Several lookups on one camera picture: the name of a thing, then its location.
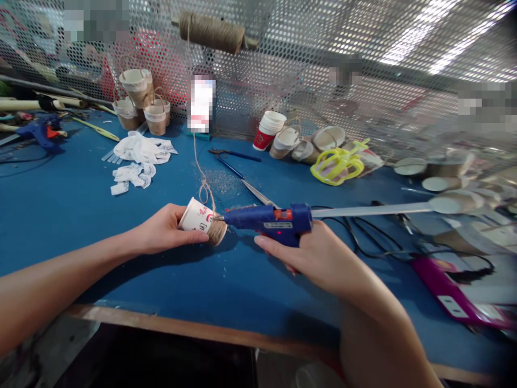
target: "blue hot glue gun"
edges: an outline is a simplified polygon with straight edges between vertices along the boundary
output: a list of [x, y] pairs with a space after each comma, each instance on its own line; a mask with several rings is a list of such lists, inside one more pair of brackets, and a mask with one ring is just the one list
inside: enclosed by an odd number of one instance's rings
[[273, 205], [243, 207], [214, 217], [237, 229], [262, 232], [283, 245], [298, 247], [300, 234], [312, 230], [312, 213], [307, 204], [291, 204], [290, 209], [275, 210]]

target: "perforated metal mesh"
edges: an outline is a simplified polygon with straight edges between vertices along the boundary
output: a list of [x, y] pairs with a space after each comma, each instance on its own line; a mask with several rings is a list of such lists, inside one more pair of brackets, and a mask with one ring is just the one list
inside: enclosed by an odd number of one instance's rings
[[[339, 125], [350, 138], [369, 136], [393, 148], [396, 158], [421, 155], [439, 143], [429, 138], [443, 138], [449, 129], [458, 133], [450, 123], [456, 123], [457, 92], [465, 82], [517, 79], [509, 15], [515, 1], [130, 0], [118, 14], [108, 13], [115, 2], [86, 3], [93, 10], [104, 7], [92, 15], [98, 30], [112, 32], [104, 34], [111, 41], [63, 41], [60, 27], [73, 25], [72, 0], [0, 3], [4, 64], [30, 81], [109, 101], [126, 66], [145, 67], [180, 118], [186, 118], [190, 74], [213, 73], [216, 135], [252, 137], [262, 113], [275, 109], [298, 115], [305, 135]], [[233, 56], [189, 47], [171, 24], [183, 10], [244, 25], [246, 34], [260, 41], [258, 50]], [[124, 26], [129, 40], [113, 41], [114, 30]], [[84, 36], [98, 39], [102, 33]], [[135, 59], [126, 64], [119, 61], [123, 54]], [[331, 84], [329, 67], [336, 66], [353, 81]], [[516, 160], [515, 119], [505, 122], [508, 118], [500, 117], [492, 127], [495, 139], [468, 133], [466, 147], [484, 153], [491, 169]], [[501, 152], [485, 152], [490, 147]]]

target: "stack of paper cups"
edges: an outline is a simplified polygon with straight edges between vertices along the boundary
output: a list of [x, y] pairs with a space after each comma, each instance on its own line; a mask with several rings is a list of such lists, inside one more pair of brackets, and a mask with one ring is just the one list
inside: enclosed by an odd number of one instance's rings
[[257, 134], [253, 142], [253, 148], [258, 151], [264, 151], [268, 145], [271, 144], [276, 134], [282, 129], [286, 120], [287, 117], [282, 113], [266, 110], [260, 120]]

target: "white paper scraps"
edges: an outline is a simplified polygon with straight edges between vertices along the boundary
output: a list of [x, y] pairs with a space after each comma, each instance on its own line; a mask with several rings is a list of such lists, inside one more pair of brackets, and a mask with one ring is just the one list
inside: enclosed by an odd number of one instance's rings
[[[115, 146], [113, 153], [124, 160], [136, 162], [113, 171], [114, 181], [127, 185], [127, 189], [122, 191], [126, 192], [129, 190], [129, 182], [135, 187], [148, 188], [156, 174], [155, 164], [168, 162], [171, 154], [178, 152], [170, 140], [144, 137], [137, 131], [130, 131], [128, 137], [120, 140]], [[117, 186], [111, 188], [111, 195], [119, 194], [119, 189], [116, 189], [116, 194], [113, 194]]]
[[137, 163], [162, 164], [169, 161], [171, 154], [177, 154], [170, 140], [147, 138], [137, 131], [130, 131], [113, 149], [113, 153]]
[[111, 186], [111, 195], [123, 194], [129, 190], [129, 182], [118, 182], [115, 186]]

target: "blue table surface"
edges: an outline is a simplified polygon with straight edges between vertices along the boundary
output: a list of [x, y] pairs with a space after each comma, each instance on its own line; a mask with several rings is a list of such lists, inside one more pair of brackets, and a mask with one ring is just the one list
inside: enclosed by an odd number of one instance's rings
[[[108, 113], [93, 113], [90, 122], [125, 136], [117, 118]], [[198, 196], [200, 173], [192, 136], [184, 133], [180, 123], [171, 124], [166, 134], [179, 154], [172, 155], [169, 163], [157, 165], [157, 174], [147, 189], [131, 185], [128, 193], [117, 197], [111, 196], [110, 186], [114, 184], [111, 172], [118, 166], [101, 161], [115, 143], [76, 122], [66, 122], [63, 128], [71, 133], [62, 144], [64, 153], [17, 167], [0, 165], [0, 275], [124, 232], [169, 202], [187, 204]], [[228, 156], [227, 161], [279, 206], [306, 202], [345, 207], [369, 205], [374, 199], [388, 204], [427, 199], [400, 190], [408, 180], [389, 168], [332, 187], [312, 177], [308, 166], [274, 160], [268, 153], [255, 151], [249, 142], [213, 138], [210, 142], [198, 140], [197, 145], [199, 162], [219, 211], [259, 203], [207, 152], [211, 147], [261, 157], [261, 163], [235, 156]], [[3, 147], [0, 159], [8, 152], [20, 160], [43, 155], [37, 145], [21, 150]], [[437, 214], [413, 218], [430, 230], [447, 228]], [[376, 216], [369, 220], [406, 249], [415, 249], [416, 241], [393, 219]], [[329, 225], [345, 242], [351, 242], [342, 226], [332, 221]], [[253, 243], [255, 234], [230, 228], [218, 247], [185, 246], [139, 257], [97, 282], [78, 303], [249, 330], [336, 349], [337, 299], [305, 277], [293, 277], [278, 260], [265, 255]], [[366, 251], [378, 253], [368, 239], [359, 239]], [[475, 335], [450, 319], [408, 265], [390, 258], [363, 259], [404, 305], [431, 362], [474, 372], [497, 371], [508, 345]]]

